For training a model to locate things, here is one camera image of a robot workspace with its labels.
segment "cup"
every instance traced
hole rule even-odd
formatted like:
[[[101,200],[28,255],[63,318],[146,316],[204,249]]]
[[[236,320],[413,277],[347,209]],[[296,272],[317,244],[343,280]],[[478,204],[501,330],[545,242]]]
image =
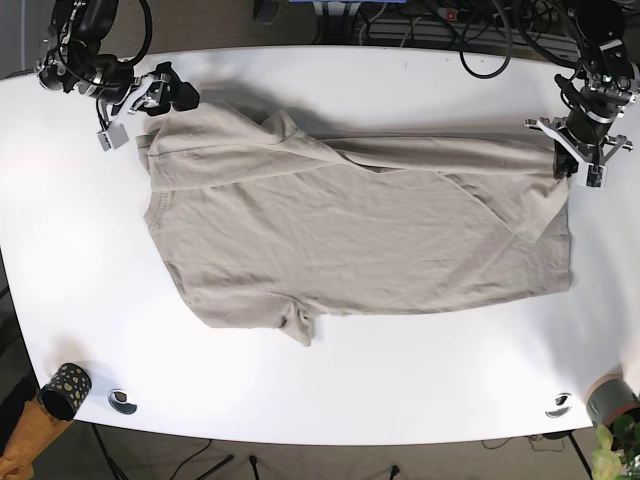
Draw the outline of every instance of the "cup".
[[[58,420],[73,420],[91,390],[91,378],[74,363],[65,363],[40,391],[40,403]]]

